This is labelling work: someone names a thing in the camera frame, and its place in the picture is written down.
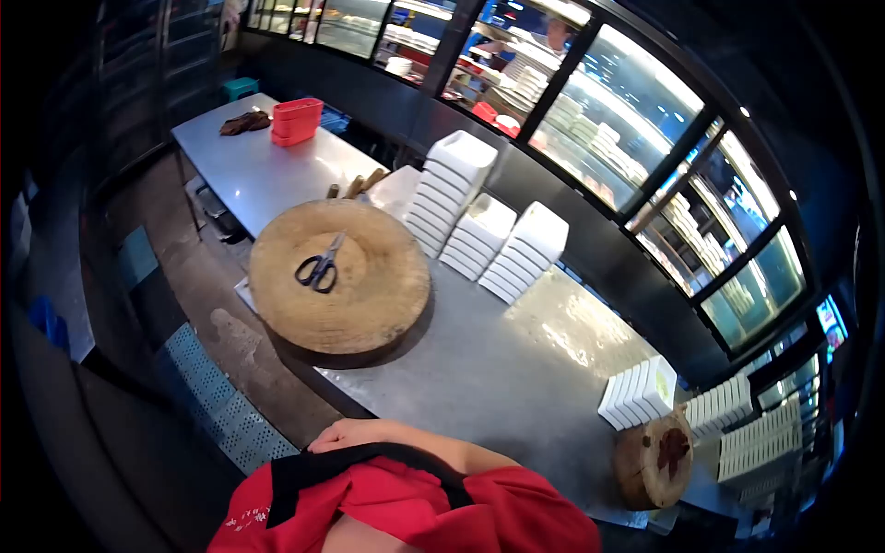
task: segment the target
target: stainless steel table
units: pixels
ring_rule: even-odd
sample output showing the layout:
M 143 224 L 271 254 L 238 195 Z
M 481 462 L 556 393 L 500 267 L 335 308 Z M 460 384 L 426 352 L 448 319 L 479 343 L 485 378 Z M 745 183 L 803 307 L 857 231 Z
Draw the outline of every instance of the stainless steel table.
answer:
M 274 100 L 249 96 L 173 130 L 197 170 L 252 236 L 282 211 L 325 197 L 379 165 L 337 137 L 292 148 L 269 131 L 219 136 L 225 119 Z M 419 173 L 405 168 L 368 200 L 401 218 Z M 479 443 L 539 472 L 593 518 L 645 527 L 612 474 L 615 431 L 596 414 L 609 376 L 656 351 L 587 289 L 552 267 L 513 306 L 429 259 L 434 313 L 401 357 L 315 377 L 379 417 Z
M 655 350 L 553 267 L 513 306 L 428 260 L 434 315 L 386 365 L 317 369 L 379 417 L 489 447 L 539 472 L 588 515 L 645 527 L 612 475 L 615 431 L 596 414 L 609 376 Z
M 289 148 L 271 142 L 270 127 L 219 134 L 227 119 L 253 107 L 273 114 L 278 103 L 266 94 L 246 96 L 172 130 L 206 184 L 253 237 L 288 208 L 326 197 L 332 184 L 346 190 L 358 175 L 383 167 L 322 127 L 311 140 Z

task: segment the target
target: metal drain grate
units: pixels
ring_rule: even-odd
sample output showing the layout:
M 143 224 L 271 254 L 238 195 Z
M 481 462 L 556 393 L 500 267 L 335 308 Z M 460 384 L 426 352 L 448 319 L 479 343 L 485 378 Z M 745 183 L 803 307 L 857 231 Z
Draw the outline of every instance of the metal drain grate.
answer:
M 129 292 L 159 267 L 144 227 L 136 228 L 123 240 L 117 252 L 117 266 Z
M 158 367 L 167 380 L 181 379 L 187 390 L 179 386 L 175 395 L 244 473 L 252 473 L 271 459 L 298 453 L 225 378 L 189 324 L 176 330 L 158 352 Z

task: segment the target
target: scissor handle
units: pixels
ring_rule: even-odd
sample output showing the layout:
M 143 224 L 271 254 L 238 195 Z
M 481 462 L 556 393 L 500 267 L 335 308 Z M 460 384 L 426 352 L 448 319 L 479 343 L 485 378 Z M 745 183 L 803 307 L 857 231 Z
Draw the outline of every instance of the scissor handle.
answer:
M 311 269 L 310 273 L 308 273 L 307 276 L 302 277 L 302 272 L 311 263 L 314 263 L 315 265 Z M 323 280 L 323 277 L 326 276 L 326 273 L 328 273 L 329 271 L 334 271 L 332 274 L 332 282 L 330 282 L 328 286 L 321 288 L 319 286 L 319 282 Z M 338 280 L 338 268 L 335 266 L 335 262 L 328 257 L 308 257 L 307 259 L 302 261 L 301 265 L 299 265 L 298 268 L 295 270 L 295 280 L 297 280 L 304 286 L 310 286 L 313 290 L 320 292 L 321 294 L 328 294 L 332 291 L 332 287 L 335 285 L 335 281 Z
M 321 264 L 322 261 L 322 256 L 308 257 L 307 259 L 302 261 L 298 268 L 295 270 L 295 280 L 301 282 L 305 286 L 313 282 L 314 274 L 317 272 L 317 269 L 319 269 L 319 264 Z M 311 267 L 311 271 L 307 274 L 306 277 L 302 277 L 301 271 L 303 271 L 304 268 L 306 268 L 307 265 L 310 265 L 311 263 L 316 263 L 316 265 L 314 267 Z
M 329 271 L 333 272 L 332 281 L 329 282 L 328 286 L 320 288 L 319 282 L 323 279 L 324 276 L 326 276 L 326 273 L 328 273 Z M 313 282 L 311 283 L 311 288 L 313 288 L 317 292 L 320 292 L 321 294 L 328 294 L 332 291 L 332 287 L 335 285 L 336 280 L 338 280 L 338 267 L 336 267 L 335 262 L 330 259 L 329 262 L 326 263 L 321 270 L 317 271 L 317 276 L 313 279 Z

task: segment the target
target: red shirt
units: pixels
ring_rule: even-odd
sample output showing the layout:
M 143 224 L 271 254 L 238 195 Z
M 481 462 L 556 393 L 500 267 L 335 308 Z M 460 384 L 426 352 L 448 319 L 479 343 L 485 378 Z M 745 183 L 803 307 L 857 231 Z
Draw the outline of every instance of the red shirt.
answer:
M 547 480 L 519 466 L 465 477 L 473 504 L 453 510 L 439 478 L 374 457 L 297 490 L 294 516 L 268 528 L 280 493 L 272 474 L 271 464 L 264 465 L 237 488 L 209 553 L 319 553 L 337 511 L 427 553 L 601 550 L 596 525 Z

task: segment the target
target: green stool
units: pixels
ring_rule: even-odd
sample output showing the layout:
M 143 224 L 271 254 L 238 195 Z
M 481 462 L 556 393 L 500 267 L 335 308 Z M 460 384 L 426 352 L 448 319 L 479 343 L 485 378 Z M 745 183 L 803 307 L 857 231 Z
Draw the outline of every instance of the green stool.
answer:
M 243 96 L 251 96 L 258 93 L 258 81 L 249 77 L 241 77 L 224 83 L 222 88 L 227 94 L 227 102 L 239 100 Z

